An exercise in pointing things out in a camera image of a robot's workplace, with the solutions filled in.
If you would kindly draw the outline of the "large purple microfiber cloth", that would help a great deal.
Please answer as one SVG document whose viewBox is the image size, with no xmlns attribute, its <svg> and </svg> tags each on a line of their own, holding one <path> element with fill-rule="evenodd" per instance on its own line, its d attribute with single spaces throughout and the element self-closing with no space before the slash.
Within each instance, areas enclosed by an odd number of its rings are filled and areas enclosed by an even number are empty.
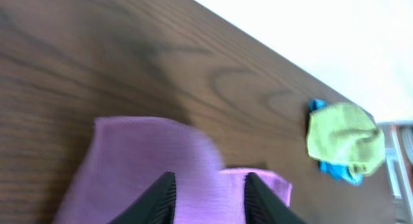
<svg viewBox="0 0 413 224">
<path fill-rule="evenodd" d="M 245 178 L 256 173 L 288 207 L 292 185 L 274 172 L 226 168 L 201 131 L 160 117 L 102 117 L 55 223 L 109 223 L 165 172 L 176 177 L 176 223 L 246 223 Z"/>
</svg>

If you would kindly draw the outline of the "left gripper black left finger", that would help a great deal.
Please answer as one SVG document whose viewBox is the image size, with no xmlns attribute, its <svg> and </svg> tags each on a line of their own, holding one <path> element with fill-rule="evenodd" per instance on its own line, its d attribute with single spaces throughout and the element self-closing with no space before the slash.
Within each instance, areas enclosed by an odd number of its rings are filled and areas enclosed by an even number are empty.
<svg viewBox="0 0 413 224">
<path fill-rule="evenodd" d="M 165 172 L 110 224 L 173 224 L 176 177 Z"/>
</svg>

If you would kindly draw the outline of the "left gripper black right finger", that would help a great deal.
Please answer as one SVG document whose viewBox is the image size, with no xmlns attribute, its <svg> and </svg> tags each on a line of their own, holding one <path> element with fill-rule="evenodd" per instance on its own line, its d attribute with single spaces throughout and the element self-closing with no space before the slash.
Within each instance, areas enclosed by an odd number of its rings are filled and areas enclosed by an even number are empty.
<svg viewBox="0 0 413 224">
<path fill-rule="evenodd" d="M 246 224 L 305 224 L 253 172 L 245 178 L 244 211 Z"/>
</svg>

